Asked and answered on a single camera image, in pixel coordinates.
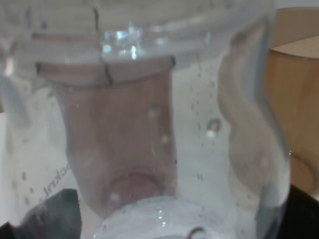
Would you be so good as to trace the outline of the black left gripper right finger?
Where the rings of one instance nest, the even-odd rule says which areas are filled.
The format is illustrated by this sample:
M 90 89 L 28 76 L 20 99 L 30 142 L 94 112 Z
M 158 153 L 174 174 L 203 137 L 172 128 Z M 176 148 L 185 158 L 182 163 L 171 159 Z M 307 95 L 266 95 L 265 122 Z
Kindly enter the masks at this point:
M 292 186 L 284 218 L 285 239 L 319 239 L 319 202 Z

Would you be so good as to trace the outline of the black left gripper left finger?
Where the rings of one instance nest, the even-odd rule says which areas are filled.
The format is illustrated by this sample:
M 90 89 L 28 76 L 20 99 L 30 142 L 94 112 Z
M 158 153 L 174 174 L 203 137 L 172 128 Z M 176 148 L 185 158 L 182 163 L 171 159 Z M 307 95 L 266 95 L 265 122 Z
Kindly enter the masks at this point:
M 2 239 L 79 239 L 82 219 L 78 193 L 62 189 L 32 208 L 18 226 L 0 227 Z

